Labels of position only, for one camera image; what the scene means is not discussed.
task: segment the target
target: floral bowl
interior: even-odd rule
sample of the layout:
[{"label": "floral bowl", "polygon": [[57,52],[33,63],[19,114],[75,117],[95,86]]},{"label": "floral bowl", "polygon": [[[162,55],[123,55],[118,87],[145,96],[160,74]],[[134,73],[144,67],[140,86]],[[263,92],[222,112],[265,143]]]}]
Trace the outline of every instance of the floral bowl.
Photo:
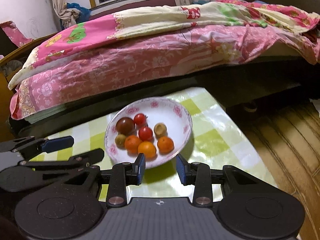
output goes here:
[{"label": "floral bowl", "polygon": [[[155,159],[146,162],[146,169],[160,166],[172,158],[174,158],[187,144],[190,139],[192,131],[192,120],[189,112],[179,103],[164,98],[152,97],[144,98],[135,101],[125,108],[120,110],[109,123],[104,144],[106,153],[111,158],[114,164],[122,162],[133,163],[136,156],[128,155],[125,149],[118,148],[115,144],[115,138],[118,135],[116,131],[116,123],[122,117],[134,118],[138,113],[145,114],[148,126],[153,130],[154,126],[162,122],[167,126],[168,137],[174,142],[174,150],[166,155],[159,153],[157,147],[157,139],[153,134],[153,144],[157,149],[157,156]],[[136,127],[132,134],[137,135],[138,129]]]}]

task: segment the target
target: red tomato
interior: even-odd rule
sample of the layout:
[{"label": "red tomato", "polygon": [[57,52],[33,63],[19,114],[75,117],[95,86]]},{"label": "red tomato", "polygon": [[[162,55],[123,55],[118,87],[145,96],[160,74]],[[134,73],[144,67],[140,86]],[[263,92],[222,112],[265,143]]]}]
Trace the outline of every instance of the red tomato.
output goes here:
[{"label": "red tomato", "polygon": [[136,125],[143,125],[146,123],[147,121],[147,117],[144,114],[136,114],[134,119],[133,119],[134,123]]},{"label": "red tomato", "polygon": [[145,126],[139,129],[138,135],[142,141],[149,141],[152,139],[153,132],[149,127]]}]

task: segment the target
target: orange fruit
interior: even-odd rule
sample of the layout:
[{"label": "orange fruit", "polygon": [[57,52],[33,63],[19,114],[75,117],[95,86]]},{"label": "orange fruit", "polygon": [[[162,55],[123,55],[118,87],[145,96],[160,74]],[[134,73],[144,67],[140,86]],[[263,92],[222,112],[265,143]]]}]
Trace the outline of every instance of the orange fruit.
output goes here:
[{"label": "orange fruit", "polygon": [[167,136],[162,136],[159,138],[157,146],[161,153],[167,154],[174,149],[174,144],[172,139]]},{"label": "orange fruit", "polygon": [[144,153],[146,159],[152,159],[156,156],[157,149],[151,142],[145,141],[138,146],[138,153]]},{"label": "orange fruit", "polygon": [[124,141],[124,148],[130,153],[138,153],[138,146],[142,141],[135,135],[128,136]]}]

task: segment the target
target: tablecloth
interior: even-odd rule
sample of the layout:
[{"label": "tablecloth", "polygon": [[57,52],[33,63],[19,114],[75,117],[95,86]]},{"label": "tablecloth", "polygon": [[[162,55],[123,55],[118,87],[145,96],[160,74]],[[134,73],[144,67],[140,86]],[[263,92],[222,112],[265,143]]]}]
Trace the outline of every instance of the tablecloth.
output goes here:
[{"label": "tablecloth", "polygon": [[[192,135],[182,155],[189,162],[207,163],[212,169],[223,165],[236,166],[263,181],[276,183],[249,140],[223,111],[210,93],[199,87],[188,88],[167,96],[181,103],[192,118]],[[72,148],[50,154],[42,153],[33,161],[67,160],[70,156],[104,147],[104,136],[108,123],[116,112],[105,115],[71,129],[48,136],[49,139],[72,135]],[[105,155],[98,163],[101,170],[111,169],[110,158]],[[100,201],[105,201],[108,186],[103,185]],[[177,197],[188,196],[192,200],[194,186],[183,186],[175,169],[175,159],[150,170],[146,170],[140,186],[127,186],[128,200],[131,197]],[[212,185],[213,200],[222,198],[220,185]]]}]

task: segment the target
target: window sill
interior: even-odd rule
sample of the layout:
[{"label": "window sill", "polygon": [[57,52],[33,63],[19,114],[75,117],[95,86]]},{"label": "window sill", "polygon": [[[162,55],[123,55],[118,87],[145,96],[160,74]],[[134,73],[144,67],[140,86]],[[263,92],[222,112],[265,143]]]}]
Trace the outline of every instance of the window sill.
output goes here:
[{"label": "window sill", "polygon": [[128,3],[135,3],[135,2],[142,2],[142,1],[146,1],[146,0],[117,0],[117,1],[111,1],[107,4],[101,4],[95,8],[91,9],[91,16],[94,16],[98,13],[104,12],[104,11],[108,11],[108,10],[112,10],[114,8],[118,8],[120,6],[126,5]]}]

